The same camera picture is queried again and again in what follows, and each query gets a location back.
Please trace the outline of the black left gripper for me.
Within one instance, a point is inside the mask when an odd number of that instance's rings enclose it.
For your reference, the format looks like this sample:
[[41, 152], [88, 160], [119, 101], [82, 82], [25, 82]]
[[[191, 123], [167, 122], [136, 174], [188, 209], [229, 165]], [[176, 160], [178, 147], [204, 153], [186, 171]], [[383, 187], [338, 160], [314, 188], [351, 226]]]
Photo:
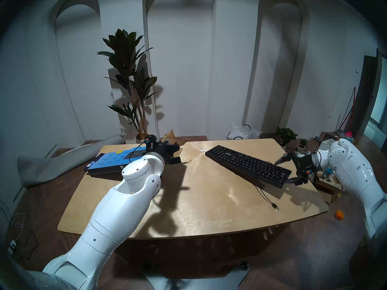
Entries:
[[159, 154], [165, 164], [169, 164], [169, 155], [167, 152], [167, 145], [168, 145], [168, 151], [177, 151], [171, 154], [170, 156], [180, 156], [181, 150], [179, 144], [169, 144], [169, 142], [156, 142], [154, 143], [154, 153]]

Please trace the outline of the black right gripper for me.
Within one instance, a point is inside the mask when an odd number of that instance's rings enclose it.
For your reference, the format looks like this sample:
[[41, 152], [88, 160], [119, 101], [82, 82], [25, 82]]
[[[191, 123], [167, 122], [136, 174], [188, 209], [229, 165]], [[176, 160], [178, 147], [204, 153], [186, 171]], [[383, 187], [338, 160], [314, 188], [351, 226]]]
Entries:
[[285, 162], [293, 161], [296, 166], [296, 175], [297, 177], [286, 179], [285, 184], [291, 184], [299, 186], [302, 184], [307, 184], [308, 172], [313, 174], [317, 173], [316, 166], [313, 160], [313, 154], [304, 155], [299, 157], [296, 153], [286, 153], [280, 159], [278, 159], [274, 165], [283, 164]]

